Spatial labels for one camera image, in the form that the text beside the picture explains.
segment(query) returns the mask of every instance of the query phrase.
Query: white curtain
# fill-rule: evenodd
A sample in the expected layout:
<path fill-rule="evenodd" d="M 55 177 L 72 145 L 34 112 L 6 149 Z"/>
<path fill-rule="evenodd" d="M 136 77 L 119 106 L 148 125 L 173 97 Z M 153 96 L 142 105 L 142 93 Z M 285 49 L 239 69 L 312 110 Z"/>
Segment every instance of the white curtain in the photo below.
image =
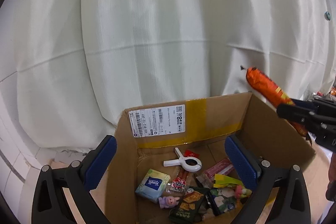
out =
<path fill-rule="evenodd" d="M 294 98 L 335 79 L 336 0 L 21 0 L 20 10 L 20 122 L 45 147 L 94 146 L 101 114 L 116 125 L 127 107 L 251 90 L 240 65 Z"/>

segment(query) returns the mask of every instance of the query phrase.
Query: tissue packet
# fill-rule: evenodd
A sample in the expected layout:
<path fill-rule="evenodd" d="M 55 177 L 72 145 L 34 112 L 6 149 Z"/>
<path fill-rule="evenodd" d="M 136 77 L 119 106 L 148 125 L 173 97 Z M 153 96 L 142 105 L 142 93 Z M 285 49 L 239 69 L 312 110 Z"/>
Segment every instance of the tissue packet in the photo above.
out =
<path fill-rule="evenodd" d="M 170 180 L 170 175 L 149 169 L 135 193 L 150 201 L 157 203 L 158 198 L 166 189 L 167 183 Z"/>

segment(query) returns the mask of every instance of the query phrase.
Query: blue gripper pad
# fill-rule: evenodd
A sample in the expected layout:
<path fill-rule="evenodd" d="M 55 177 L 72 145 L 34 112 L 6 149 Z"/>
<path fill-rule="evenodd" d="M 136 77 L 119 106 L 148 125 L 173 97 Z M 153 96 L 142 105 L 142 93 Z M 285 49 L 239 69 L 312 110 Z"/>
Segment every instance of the blue gripper pad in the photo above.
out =
<path fill-rule="evenodd" d="M 258 166 L 260 172 L 253 168 L 254 163 L 251 164 L 249 162 L 244 153 L 239 149 L 239 144 L 237 145 L 235 140 L 238 140 L 236 136 L 229 136 L 226 138 L 224 143 L 225 152 L 235 167 L 244 186 L 247 189 L 254 191 L 258 185 L 258 177 L 261 174 L 261 168 Z"/>
<path fill-rule="evenodd" d="M 116 139 L 107 135 L 95 150 L 91 150 L 86 155 L 81 169 L 85 190 L 90 191 L 97 188 L 116 152 Z"/>

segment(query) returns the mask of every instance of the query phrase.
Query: barcode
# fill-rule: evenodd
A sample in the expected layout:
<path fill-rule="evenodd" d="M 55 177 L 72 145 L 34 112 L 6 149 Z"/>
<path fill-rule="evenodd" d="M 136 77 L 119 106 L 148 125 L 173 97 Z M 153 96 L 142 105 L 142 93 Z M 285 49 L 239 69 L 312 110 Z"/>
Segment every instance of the barcode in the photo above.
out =
<path fill-rule="evenodd" d="M 163 122 L 162 109 L 160 108 L 159 108 L 159 119 L 160 119 L 160 122 Z"/>
<path fill-rule="evenodd" d="M 136 118 L 136 123 L 138 125 L 138 130 L 139 130 L 139 134 L 142 135 L 142 125 L 141 125 L 141 120 L 140 120 L 140 113 L 136 112 L 135 113 L 135 118 Z"/>

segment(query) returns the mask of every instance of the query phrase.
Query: pink pig face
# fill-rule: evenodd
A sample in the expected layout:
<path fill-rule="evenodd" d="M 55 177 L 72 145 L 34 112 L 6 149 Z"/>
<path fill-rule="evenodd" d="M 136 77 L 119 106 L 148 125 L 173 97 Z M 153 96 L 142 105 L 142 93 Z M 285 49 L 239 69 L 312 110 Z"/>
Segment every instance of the pink pig face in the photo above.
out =
<path fill-rule="evenodd" d="M 166 202 L 167 202 L 167 205 L 169 206 L 174 205 L 176 203 L 175 198 L 173 198 L 172 196 L 167 197 Z"/>

